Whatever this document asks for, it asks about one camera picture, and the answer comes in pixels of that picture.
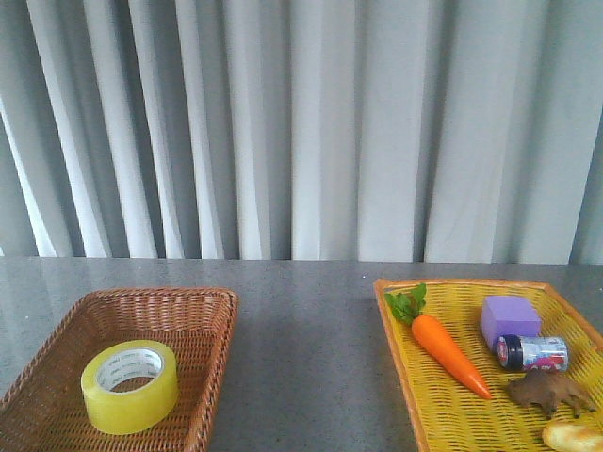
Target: tape core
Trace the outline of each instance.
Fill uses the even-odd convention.
[[[163,359],[149,348],[131,348],[107,358],[96,372],[96,382],[105,391],[112,392],[119,384],[139,377],[156,378],[163,370]],[[145,385],[128,391],[138,391]]]

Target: gray table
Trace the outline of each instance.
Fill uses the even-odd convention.
[[[229,287],[241,305],[213,451],[416,450],[372,283],[551,283],[603,331],[603,266],[0,258],[0,393],[96,289]]]

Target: bread roll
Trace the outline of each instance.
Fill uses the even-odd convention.
[[[603,452],[603,434],[578,424],[549,422],[543,430],[543,440],[559,452]]]

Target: orange carrot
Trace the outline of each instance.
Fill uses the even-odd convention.
[[[466,357],[458,344],[450,336],[440,321],[421,313],[425,306],[427,287],[424,283],[411,290],[411,296],[402,293],[385,294],[385,299],[398,320],[411,325],[416,341],[430,354],[452,377],[482,398],[492,395],[480,371]]]

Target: toy animal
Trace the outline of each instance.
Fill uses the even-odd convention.
[[[511,400],[524,408],[531,404],[540,405],[548,419],[561,402],[574,409],[574,417],[580,416],[582,408],[591,412],[596,410],[595,403],[586,390],[565,374],[542,369],[530,370],[523,379],[509,383]]]

